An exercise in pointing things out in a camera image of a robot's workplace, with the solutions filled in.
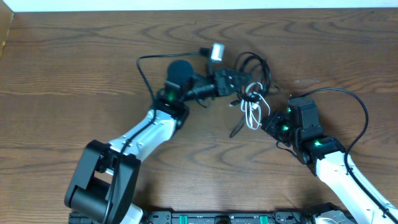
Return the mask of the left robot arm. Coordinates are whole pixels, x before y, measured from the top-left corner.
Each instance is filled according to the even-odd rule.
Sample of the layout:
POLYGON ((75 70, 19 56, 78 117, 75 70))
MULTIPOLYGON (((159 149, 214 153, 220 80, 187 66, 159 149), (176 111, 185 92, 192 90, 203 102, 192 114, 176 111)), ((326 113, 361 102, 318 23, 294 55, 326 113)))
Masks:
POLYGON ((183 126, 189 115, 185 101, 229 96, 252 80, 239 70, 219 69, 205 76, 186 60, 167 68, 146 117, 122 136, 107 143, 89 142, 66 191, 66 207, 98 223, 140 223, 144 212, 133 204, 142 162, 183 126))

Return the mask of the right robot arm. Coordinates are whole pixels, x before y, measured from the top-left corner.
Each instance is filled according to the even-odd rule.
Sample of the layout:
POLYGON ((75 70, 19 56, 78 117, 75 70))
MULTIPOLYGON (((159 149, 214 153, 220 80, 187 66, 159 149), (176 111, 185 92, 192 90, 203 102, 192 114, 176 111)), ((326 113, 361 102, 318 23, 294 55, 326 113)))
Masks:
POLYGON ((286 111, 264 116, 261 124, 276 141, 292 147, 298 161, 331 188, 357 223, 397 223, 397 208, 361 173, 342 143, 324 132, 311 98, 290 99, 286 111))

